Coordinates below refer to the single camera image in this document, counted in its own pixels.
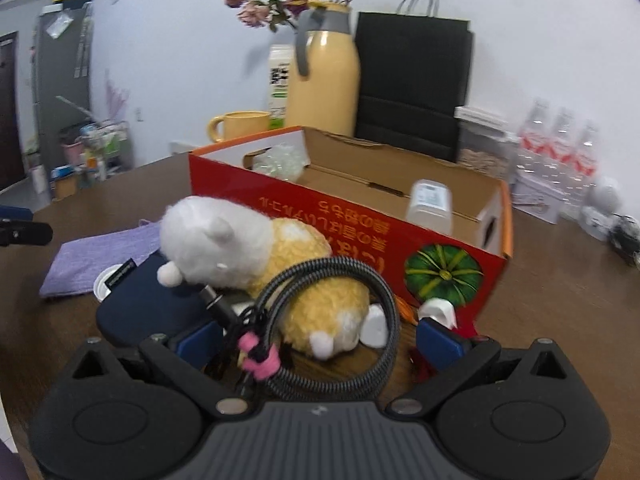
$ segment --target gray refrigerator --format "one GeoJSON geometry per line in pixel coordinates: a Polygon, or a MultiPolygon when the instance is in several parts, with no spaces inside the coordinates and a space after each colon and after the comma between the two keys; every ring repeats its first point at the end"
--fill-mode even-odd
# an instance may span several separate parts
{"type": "Polygon", "coordinates": [[[91,109],[88,66],[90,31],[90,6],[44,12],[38,17],[32,88],[40,155],[47,171],[66,164],[60,131],[87,120],[82,112],[56,96],[62,95],[87,110],[91,109]],[[61,12],[66,12],[73,21],[54,39],[47,33],[47,28],[61,12]]]}

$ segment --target ribbed gray panel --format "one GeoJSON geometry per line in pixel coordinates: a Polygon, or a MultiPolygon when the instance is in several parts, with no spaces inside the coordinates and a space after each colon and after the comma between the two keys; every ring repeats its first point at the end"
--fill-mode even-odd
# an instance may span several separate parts
{"type": "Polygon", "coordinates": [[[220,424],[165,480],[472,480],[426,429],[385,418],[371,402],[268,402],[220,424]]]}

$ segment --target pink basket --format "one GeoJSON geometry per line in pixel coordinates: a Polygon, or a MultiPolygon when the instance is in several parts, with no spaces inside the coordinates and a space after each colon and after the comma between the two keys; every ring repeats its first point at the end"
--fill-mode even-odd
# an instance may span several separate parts
{"type": "Polygon", "coordinates": [[[62,144],[62,149],[65,152],[65,158],[68,164],[72,166],[80,166],[80,164],[82,164],[82,152],[84,152],[82,142],[62,144]]]}

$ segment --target yellow fuzzy plush body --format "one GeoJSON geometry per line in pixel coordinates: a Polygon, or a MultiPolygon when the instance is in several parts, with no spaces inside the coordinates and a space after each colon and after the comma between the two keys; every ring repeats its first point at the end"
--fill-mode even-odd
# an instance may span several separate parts
{"type": "MultiPolygon", "coordinates": [[[[330,256],[331,246],[314,227],[294,219],[271,221],[273,247],[264,272],[248,292],[256,298],[283,270],[313,258],[330,256]]],[[[326,333],[334,340],[331,354],[353,349],[369,311],[369,290],[351,278],[328,278],[311,285],[289,305],[280,325],[283,340],[310,356],[310,335],[326,333]]]]}

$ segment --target red cardboard box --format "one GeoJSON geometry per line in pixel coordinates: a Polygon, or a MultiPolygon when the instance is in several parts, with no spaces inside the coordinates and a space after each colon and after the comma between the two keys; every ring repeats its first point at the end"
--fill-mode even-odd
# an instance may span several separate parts
{"type": "Polygon", "coordinates": [[[293,127],[200,148],[189,162],[194,194],[315,226],[334,254],[370,264],[407,303],[452,301],[463,330],[473,329],[511,256],[506,184],[420,153],[293,127]],[[296,184],[248,169],[253,156],[281,143],[308,158],[296,184]],[[421,178],[449,187],[452,237],[402,220],[421,178]]]}

